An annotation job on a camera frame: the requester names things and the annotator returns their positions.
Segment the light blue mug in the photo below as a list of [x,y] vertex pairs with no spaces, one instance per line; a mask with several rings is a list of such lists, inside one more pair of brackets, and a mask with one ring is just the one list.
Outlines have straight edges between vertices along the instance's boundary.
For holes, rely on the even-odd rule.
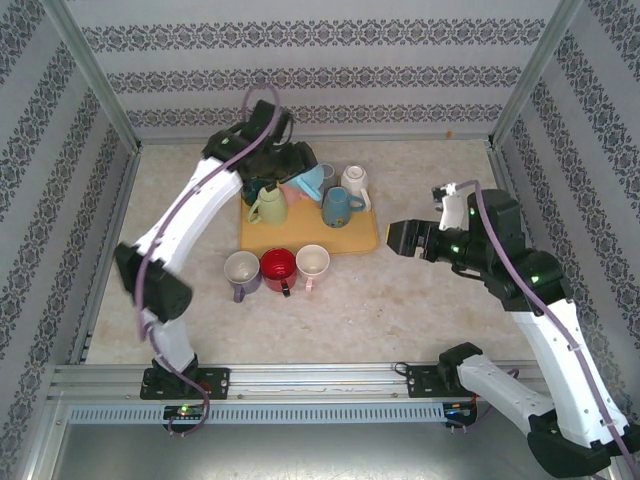
[[288,182],[285,182],[285,185],[306,193],[317,202],[322,199],[323,180],[324,169],[322,168],[322,165],[316,165],[308,172],[302,173],[297,177],[293,177]]
[[362,212],[364,209],[364,200],[350,195],[344,187],[333,187],[324,197],[322,220],[331,228],[342,228],[351,221],[351,212]]

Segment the wall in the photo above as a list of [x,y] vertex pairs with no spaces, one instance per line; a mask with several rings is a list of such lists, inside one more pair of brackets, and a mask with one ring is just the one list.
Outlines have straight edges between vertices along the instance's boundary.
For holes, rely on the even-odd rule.
[[0,0],[0,479],[68,361],[130,154],[37,1]]
[[275,84],[300,134],[487,135],[558,0],[69,0],[143,140],[208,137]]
[[564,264],[618,405],[640,414],[640,0],[585,1],[503,155],[538,248]]

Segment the red mug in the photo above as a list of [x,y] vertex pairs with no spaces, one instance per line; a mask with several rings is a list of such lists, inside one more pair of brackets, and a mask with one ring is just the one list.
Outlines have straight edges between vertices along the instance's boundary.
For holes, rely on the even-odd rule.
[[273,248],[262,256],[260,269],[267,287],[285,297],[291,295],[298,270],[293,253],[286,248]]

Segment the purple mug handle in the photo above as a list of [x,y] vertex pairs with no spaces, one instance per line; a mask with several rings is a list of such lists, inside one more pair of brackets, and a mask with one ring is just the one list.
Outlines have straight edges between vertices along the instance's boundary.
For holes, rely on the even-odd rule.
[[244,300],[244,287],[242,285],[235,285],[233,287],[233,301],[236,303],[242,302]]
[[282,294],[285,296],[285,298],[289,298],[291,296],[291,290],[289,290],[289,285],[287,284],[287,282],[282,280],[280,282],[280,285],[282,285]]

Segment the black mounting plate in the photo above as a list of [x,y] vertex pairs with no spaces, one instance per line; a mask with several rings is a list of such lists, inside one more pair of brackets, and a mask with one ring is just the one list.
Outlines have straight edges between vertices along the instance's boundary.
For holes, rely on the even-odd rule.
[[[189,393],[181,395],[175,390],[166,391],[165,384],[160,382],[157,369],[147,368],[142,377],[140,398],[142,400],[201,400],[202,395],[196,389],[191,388]],[[195,381],[207,390],[211,400],[226,400],[229,393],[229,377],[231,370],[228,368],[198,367]]]
[[473,398],[473,393],[464,388],[448,389],[438,374],[437,365],[407,365],[403,373],[407,377],[409,398]]

